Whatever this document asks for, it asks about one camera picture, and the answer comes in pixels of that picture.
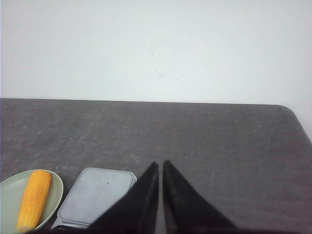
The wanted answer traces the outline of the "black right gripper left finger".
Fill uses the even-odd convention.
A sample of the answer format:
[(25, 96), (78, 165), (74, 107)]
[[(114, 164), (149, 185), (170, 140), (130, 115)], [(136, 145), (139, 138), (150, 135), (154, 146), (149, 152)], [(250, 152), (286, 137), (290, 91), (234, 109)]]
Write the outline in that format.
[(129, 192), (89, 228), (92, 234), (153, 234), (159, 195), (159, 169), (153, 162)]

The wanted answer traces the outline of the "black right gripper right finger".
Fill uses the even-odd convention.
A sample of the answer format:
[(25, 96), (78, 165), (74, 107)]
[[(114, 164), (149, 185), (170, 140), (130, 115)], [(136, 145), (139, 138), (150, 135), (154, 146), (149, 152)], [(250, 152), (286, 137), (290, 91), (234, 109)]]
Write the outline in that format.
[(223, 234), (238, 231), (206, 201), (169, 160), (163, 164), (163, 204), (168, 234)]

